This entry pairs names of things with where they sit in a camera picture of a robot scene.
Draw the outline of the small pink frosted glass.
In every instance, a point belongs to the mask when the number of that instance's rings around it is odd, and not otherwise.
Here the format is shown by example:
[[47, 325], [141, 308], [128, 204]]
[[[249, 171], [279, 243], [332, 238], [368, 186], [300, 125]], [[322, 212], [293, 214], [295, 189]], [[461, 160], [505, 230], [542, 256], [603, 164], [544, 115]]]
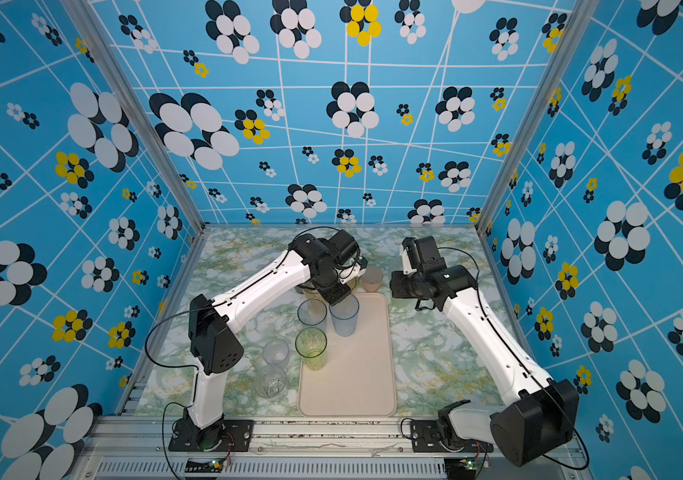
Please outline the small pink frosted glass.
[[379, 267], [369, 266], [361, 276], [361, 286], [365, 292], [378, 292], [383, 285], [383, 270]]

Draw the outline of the blue clear faceted glass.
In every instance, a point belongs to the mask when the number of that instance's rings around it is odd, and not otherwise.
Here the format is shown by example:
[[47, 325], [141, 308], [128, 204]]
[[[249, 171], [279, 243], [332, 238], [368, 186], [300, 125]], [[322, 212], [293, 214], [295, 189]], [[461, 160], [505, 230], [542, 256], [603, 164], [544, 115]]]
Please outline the blue clear faceted glass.
[[328, 308], [319, 299], [307, 299], [298, 308], [297, 316], [303, 328], [318, 328], [326, 330]]

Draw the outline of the blue frosted tall glass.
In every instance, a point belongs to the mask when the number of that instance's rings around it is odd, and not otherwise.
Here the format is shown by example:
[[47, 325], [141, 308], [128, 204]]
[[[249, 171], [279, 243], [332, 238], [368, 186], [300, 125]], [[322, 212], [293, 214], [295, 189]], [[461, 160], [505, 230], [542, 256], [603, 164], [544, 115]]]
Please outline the blue frosted tall glass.
[[359, 318], [359, 299], [351, 294], [336, 305], [330, 306], [330, 313], [333, 320], [335, 332], [341, 337], [349, 337], [357, 329], [357, 318]]

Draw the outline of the green clear glass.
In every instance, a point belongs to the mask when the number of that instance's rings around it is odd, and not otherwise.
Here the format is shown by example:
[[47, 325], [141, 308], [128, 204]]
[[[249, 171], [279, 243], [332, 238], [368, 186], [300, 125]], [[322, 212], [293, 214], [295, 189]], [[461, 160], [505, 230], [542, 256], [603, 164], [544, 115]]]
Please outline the green clear glass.
[[317, 327], [303, 329], [296, 337], [295, 348], [309, 370], [319, 371], [326, 365], [328, 338], [324, 330]]

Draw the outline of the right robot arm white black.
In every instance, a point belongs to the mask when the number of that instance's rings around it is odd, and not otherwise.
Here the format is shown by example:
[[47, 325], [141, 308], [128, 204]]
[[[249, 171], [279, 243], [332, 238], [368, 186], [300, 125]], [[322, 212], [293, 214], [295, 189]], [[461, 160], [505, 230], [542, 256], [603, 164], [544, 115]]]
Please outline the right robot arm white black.
[[579, 393], [557, 382], [503, 327], [483, 297], [477, 277], [461, 265], [449, 266], [433, 237], [407, 237], [403, 267], [391, 274], [391, 294], [431, 302], [471, 343], [495, 381], [505, 407], [487, 417], [455, 402], [437, 414], [437, 438], [447, 451], [493, 444], [507, 461], [523, 466], [579, 437]]

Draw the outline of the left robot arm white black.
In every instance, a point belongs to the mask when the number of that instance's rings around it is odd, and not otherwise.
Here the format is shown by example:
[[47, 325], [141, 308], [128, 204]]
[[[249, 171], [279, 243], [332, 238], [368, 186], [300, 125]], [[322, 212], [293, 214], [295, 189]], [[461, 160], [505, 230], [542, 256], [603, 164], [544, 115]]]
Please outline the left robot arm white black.
[[309, 230], [297, 235], [276, 260], [242, 284], [191, 303], [190, 350], [197, 368], [191, 405], [178, 423], [178, 439], [194, 449], [217, 446], [226, 437], [224, 394], [228, 372], [244, 356], [242, 328], [273, 301], [309, 283], [329, 305], [351, 295], [351, 280], [365, 273], [367, 259], [355, 238], [337, 229], [331, 238]]

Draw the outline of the beige plastic tray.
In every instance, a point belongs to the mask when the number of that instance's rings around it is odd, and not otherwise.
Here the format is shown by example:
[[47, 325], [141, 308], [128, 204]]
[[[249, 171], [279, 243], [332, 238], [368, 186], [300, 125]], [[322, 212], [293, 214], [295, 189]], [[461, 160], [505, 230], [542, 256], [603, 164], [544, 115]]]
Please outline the beige plastic tray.
[[349, 337], [326, 330], [325, 365], [303, 366], [298, 409], [307, 417], [387, 417], [397, 409], [389, 302], [359, 293], [357, 328]]

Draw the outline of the small clear glass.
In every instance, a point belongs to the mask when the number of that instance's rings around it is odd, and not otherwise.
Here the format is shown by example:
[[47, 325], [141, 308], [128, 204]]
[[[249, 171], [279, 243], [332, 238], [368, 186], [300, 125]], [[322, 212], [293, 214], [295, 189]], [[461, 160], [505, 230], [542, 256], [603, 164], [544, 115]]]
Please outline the small clear glass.
[[285, 340], [277, 338], [269, 340], [263, 349], [263, 360], [271, 366], [286, 369], [290, 360], [289, 344]]

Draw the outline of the large clear glass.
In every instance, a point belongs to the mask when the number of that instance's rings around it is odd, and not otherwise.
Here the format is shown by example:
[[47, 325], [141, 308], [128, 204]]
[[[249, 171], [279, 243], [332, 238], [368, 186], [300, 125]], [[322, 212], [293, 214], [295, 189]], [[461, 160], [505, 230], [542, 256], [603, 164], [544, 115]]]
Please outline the large clear glass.
[[286, 389], [287, 375], [279, 365], [268, 364], [257, 370], [254, 390], [257, 396], [265, 399], [276, 398]]

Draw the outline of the right green circuit board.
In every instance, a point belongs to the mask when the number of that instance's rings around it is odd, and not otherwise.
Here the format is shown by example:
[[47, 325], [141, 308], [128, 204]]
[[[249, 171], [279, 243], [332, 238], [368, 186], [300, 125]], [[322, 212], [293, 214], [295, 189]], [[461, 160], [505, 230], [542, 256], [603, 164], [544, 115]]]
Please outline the right green circuit board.
[[445, 458], [447, 479], [475, 479], [485, 467], [485, 462], [473, 459]]

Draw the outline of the green circuit board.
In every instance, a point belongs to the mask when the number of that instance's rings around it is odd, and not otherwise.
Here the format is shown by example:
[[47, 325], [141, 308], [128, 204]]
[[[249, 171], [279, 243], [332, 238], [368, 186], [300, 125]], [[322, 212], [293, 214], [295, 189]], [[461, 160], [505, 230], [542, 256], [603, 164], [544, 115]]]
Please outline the green circuit board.
[[189, 474], [219, 474], [230, 466], [225, 459], [189, 459], [185, 472]]
[[485, 462], [473, 459], [445, 458], [447, 479], [475, 479], [485, 467]]

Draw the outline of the left green circuit board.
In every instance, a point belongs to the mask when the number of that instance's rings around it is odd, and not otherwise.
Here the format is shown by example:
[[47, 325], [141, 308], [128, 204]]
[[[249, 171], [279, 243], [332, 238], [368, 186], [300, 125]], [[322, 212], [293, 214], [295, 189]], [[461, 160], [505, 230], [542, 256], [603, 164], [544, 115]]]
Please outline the left green circuit board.
[[189, 459], [185, 472], [189, 474], [219, 474], [230, 466], [225, 459]]

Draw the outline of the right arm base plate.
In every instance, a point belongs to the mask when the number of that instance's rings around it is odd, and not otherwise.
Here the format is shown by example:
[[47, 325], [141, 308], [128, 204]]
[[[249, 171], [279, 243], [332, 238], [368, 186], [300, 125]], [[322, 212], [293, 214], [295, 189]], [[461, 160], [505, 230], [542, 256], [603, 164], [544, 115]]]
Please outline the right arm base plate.
[[441, 420], [409, 420], [405, 437], [411, 440], [415, 453], [493, 453], [495, 446], [491, 443], [461, 439], [447, 422]]

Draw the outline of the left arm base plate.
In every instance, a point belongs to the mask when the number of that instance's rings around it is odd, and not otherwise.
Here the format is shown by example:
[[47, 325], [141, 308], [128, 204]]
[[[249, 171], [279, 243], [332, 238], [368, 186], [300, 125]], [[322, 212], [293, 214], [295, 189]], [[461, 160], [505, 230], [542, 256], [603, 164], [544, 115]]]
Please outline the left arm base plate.
[[253, 438], [254, 420], [217, 420], [199, 428], [184, 417], [173, 424], [171, 452], [248, 452]]

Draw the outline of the aluminium front rail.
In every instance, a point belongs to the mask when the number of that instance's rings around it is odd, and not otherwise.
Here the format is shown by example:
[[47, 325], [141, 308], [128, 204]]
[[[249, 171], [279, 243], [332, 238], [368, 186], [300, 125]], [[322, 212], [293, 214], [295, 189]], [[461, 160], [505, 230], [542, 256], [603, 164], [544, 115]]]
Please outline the aluminium front rail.
[[[575, 446], [517, 467], [501, 454], [415, 453], [407, 420], [258, 417], [248, 452], [171, 452], [171, 422], [100, 421], [72, 470], [74, 479], [447, 479], [445, 458], [485, 462], [475, 479], [589, 479]], [[189, 474], [189, 459], [225, 459], [219, 474]]]

